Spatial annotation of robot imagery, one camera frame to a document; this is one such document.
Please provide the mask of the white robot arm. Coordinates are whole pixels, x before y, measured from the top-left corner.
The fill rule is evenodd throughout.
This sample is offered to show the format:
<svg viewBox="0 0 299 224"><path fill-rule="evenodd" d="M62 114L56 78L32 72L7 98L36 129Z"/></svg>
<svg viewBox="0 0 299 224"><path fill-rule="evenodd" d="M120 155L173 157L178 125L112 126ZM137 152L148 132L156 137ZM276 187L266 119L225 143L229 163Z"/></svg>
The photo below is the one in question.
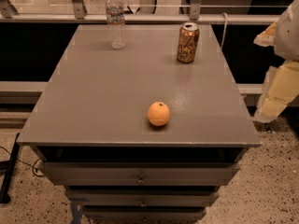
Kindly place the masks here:
<svg viewBox="0 0 299 224"><path fill-rule="evenodd" d="M266 72L253 116L255 121L269 123L299 95L299 0L293 0L278 21L255 37L254 43L272 47L281 58L280 65L270 65Z"/></svg>

